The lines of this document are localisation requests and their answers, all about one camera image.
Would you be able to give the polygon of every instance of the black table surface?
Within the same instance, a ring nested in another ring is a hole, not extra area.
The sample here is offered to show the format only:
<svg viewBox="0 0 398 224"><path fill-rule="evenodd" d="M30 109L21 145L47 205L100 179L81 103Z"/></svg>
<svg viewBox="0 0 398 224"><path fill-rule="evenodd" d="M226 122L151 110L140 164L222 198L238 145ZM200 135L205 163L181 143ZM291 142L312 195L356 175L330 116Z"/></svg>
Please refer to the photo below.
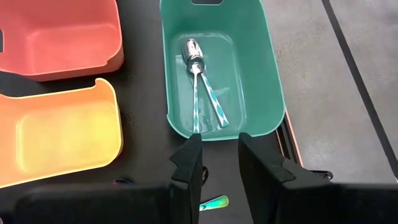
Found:
<svg viewBox="0 0 398 224"><path fill-rule="evenodd" d="M97 77L115 88L121 113L124 147L110 165L0 189L0 211L11 211L24 192L44 184L112 182L130 177L136 182L154 181L151 175L163 166L185 141L168 124L165 98L162 24L159 0L118 0L125 61L120 70L99 76L37 83L0 72L0 93L27 96L94 85ZM256 138L264 150L278 149L275 134ZM252 223L238 166L238 142L205 142L203 164L210 171L202 199L221 194L229 206L201 212L200 223Z"/></svg>

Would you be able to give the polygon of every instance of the orange plastic bin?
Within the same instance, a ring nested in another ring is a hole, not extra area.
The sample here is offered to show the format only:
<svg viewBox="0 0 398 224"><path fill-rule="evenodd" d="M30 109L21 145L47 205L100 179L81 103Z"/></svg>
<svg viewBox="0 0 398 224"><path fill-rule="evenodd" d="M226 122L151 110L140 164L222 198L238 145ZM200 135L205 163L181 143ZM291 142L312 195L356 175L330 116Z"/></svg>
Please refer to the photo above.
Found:
<svg viewBox="0 0 398 224"><path fill-rule="evenodd" d="M123 138L116 95L101 78L80 90L0 95L0 188L103 167Z"/></svg>
<svg viewBox="0 0 398 224"><path fill-rule="evenodd" d="M113 72L124 60L116 0L1 0L0 30L0 70L37 81Z"/></svg>

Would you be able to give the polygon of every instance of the blue striped handle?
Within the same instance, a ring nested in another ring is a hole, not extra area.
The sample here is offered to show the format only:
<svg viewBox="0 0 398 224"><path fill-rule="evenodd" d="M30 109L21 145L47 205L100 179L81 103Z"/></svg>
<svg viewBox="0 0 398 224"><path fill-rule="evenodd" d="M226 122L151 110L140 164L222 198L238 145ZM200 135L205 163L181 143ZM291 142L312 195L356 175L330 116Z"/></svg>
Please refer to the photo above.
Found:
<svg viewBox="0 0 398 224"><path fill-rule="evenodd" d="M213 105L214 111L217 114L218 122L220 122L220 125L222 128L227 127L227 125L229 125L229 122L226 119L226 116L224 114L223 109L221 108L220 103L217 100L216 94L214 93L213 89L210 86L209 80L207 79L207 77L204 73L201 73L201 78L203 79L203 82L205 83L205 87L206 87L207 93L210 97L211 104Z"/></svg>
<svg viewBox="0 0 398 224"><path fill-rule="evenodd" d="M193 75L193 133L199 131L199 108L198 108L198 75Z"/></svg>

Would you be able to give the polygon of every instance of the green plastic bin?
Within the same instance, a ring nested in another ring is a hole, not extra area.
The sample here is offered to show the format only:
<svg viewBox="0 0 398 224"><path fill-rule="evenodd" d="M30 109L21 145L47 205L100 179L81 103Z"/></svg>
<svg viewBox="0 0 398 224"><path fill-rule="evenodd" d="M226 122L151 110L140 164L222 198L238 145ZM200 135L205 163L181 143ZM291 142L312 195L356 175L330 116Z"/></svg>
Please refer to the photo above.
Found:
<svg viewBox="0 0 398 224"><path fill-rule="evenodd" d="M198 77L201 135L204 141L237 139L240 132L262 136L285 114L284 97L271 37L259 0L194 4L161 0L167 119L188 138L193 130L193 75L187 72L182 44L198 41L206 75L229 125L220 128L204 84Z"/></svg>

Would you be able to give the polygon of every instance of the bin handle hole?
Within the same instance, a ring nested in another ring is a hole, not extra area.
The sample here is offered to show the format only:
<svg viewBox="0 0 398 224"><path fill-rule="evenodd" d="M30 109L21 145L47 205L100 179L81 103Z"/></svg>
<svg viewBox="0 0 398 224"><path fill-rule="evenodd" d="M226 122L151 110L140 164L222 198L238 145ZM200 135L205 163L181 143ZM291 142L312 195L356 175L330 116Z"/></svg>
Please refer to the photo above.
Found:
<svg viewBox="0 0 398 224"><path fill-rule="evenodd" d="M219 5L223 0L191 0L194 4L209 4L209 5Z"/></svg>
<svg viewBox="0 0 398 224"><path fill-rule="evenodd" d="M3 50L4 50L4 44L3 43L4 43L4 38L3 38L2 30L0 29L0 53L2 53Z"/></svg>

